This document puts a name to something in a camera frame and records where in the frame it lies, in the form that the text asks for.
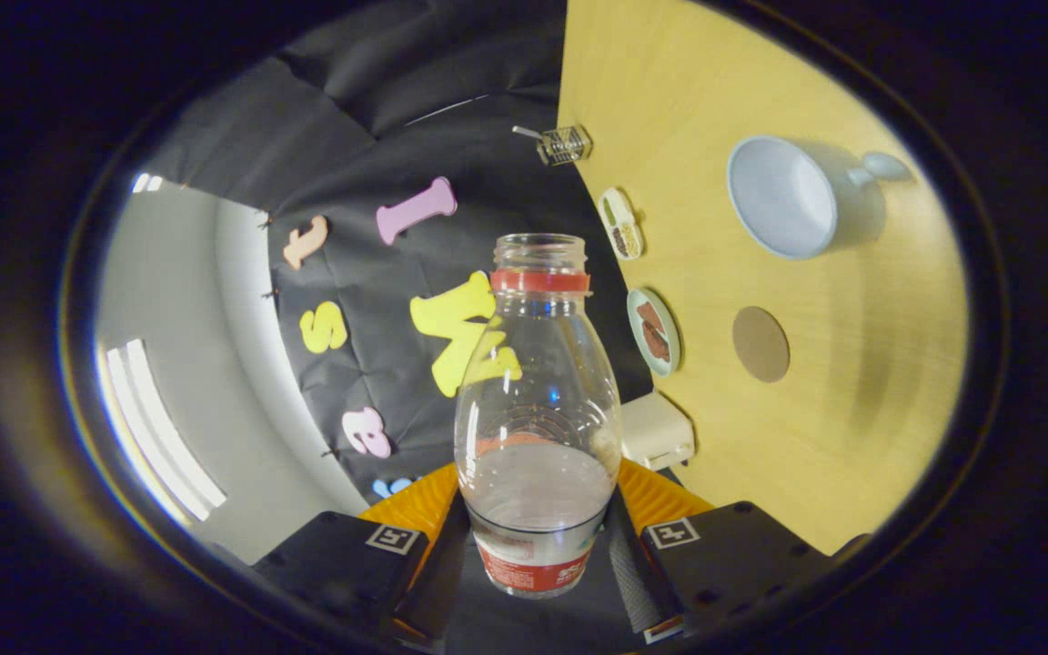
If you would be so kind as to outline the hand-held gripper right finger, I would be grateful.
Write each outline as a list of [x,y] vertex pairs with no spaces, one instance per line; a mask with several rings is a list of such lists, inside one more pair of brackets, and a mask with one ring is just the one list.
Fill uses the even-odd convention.
[[606,523],[630,626],[648,645],[737,645],[782,629],[870,537],[820,551],[756,503],[711,505],[631,460]]

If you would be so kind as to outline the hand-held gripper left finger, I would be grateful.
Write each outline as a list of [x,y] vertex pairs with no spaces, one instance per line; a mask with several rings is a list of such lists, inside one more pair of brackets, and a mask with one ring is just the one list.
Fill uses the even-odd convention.
[[252,569],[294,601],[375,637],[440,650],[468,538],[457,470],[446,465],[361,517],[316,514]]

